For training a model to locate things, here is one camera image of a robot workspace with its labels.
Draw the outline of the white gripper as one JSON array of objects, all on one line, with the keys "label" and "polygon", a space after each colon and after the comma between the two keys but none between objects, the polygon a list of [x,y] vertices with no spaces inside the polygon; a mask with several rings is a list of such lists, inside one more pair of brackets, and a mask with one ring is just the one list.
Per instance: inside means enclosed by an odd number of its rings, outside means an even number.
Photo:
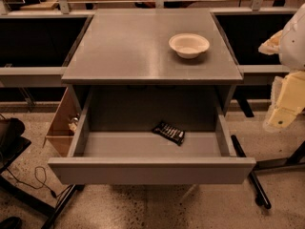
[{"label": "white gripper", "polygon": [[[262,43],[258,51],[263,54],[279,54],[282,31],[278,31]],[[294,122],[305,108],[305,72],[289,73],[282,80],[279,107],[270,107],[263,121],[263,129],[270,133],[280,132]]]}]

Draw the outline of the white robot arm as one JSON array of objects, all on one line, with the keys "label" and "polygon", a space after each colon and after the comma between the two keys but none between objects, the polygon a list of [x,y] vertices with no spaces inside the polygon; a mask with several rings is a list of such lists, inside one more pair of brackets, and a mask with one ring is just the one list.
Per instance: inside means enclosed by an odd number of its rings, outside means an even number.
[{"label": "white robot arm", "polygon": [[305,5],[302,5],[281,31],[262,43],[258,51],[279,56],[290,72],[276,76],[272,84],[271,105],[263,128],[279,132],[292,124],[305,109]]}]

